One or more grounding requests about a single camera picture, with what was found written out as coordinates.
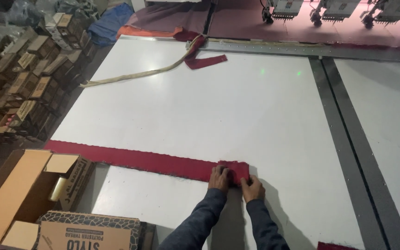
man's hand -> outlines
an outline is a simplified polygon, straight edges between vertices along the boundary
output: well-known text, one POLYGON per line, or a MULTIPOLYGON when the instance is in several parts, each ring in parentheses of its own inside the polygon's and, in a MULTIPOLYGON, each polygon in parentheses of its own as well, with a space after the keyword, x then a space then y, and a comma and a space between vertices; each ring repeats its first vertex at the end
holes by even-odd
POLYGON ((255 175, 250 175, 249 180, 252 183, 251 186, 248 185, 245 178, 240 179, 245 202, 248 203, 254 199, 263 200, 265 198, 265 188, 263 187, 262 183, 255 175))
POLYGON ((209 179, 208 189, 218 188, 223 193, 228 194, 228 172, 229 169, 219 165, 212 168, 211 178, 209 179))

orange fabric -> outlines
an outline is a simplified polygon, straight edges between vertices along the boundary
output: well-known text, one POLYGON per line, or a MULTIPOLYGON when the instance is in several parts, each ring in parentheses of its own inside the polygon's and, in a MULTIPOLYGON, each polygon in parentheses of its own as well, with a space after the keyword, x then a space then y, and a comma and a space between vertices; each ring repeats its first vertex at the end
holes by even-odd
POLYGON ((138 37, 173 37, 175 34, 182 32, 183 27, 176 27, 174 32, 152 31, 132 26, 124 25, 117 32, 117 40, 121 35, 138 36, 138 37))

red fabric strip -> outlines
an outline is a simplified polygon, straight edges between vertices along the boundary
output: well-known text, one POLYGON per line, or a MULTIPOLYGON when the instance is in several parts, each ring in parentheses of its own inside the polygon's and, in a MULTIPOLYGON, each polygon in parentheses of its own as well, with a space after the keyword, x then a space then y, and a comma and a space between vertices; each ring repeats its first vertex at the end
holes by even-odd
POLYGON ((317 250, 357 250, 356 248, 352 247, 344 247, 340 245, 335 245, 331 243, 317 243, 317 250))
MULTIPOLYGON (((199 34, 196 32, 183 30, 182 32, 175 34, 174 38, 177 41, 186 42, 186 41, 194 40, 198 35, 199 34)), ((194 42, 194 44, 192 46, 191 53, 188 54, 186 56, 186 58, 184 59, 184 63, 186 63, 186 65, 190 69, 201 69, 201 68, 211 66, 214 64, 218 64, 218 63, 228 60, 225 55, 214 56, 214 57, 204 58, 204 59, 196 59, 198 48, 203 45, 204 41, 205 41, 205 38, 203 36, 197 38, 197 40, 194 42)))
POLYGON ((225 165, 230 169, 229 177, 232 183, 236 185, 240 185, 241 178, 247 180, 249 178, 249 165, 246 162, 207 162, 167 154, 122 150, 53 140, 49 140, 44 149, 57 153, 81 154, 93 162, 105 162, 113 166, 122 166, 205 182, 209 181, 212 168, 218 164, 225 165))

blue plastic bag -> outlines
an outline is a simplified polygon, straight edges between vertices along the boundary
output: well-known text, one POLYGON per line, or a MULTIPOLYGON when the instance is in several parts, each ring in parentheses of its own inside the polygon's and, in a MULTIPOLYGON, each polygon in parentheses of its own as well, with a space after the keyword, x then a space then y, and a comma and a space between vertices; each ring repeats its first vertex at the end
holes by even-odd
POLYGON ((100 46, 108 46, 116 42, 119 28, 125 25, 134 12, 127 3, 122 3, 104 12, 100 20, 87 29, 92 42, 100 46))

dark gray sweater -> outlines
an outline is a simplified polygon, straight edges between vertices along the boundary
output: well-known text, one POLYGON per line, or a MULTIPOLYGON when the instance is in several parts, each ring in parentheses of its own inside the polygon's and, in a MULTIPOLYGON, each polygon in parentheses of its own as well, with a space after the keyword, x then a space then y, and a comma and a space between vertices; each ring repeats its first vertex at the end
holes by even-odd
MULTIPOLYGON (((206 237, 219 220, 225 206, 226 195, 219 189, 209 189, 191 215, 164 241, 158 250, 201 249, 206 237)), ((269 216, 264 201, 255 199, 246 204, 253 224, 253 235, 258 250, 288 250, 285 239, 277 232, 278 227, 269 216)))

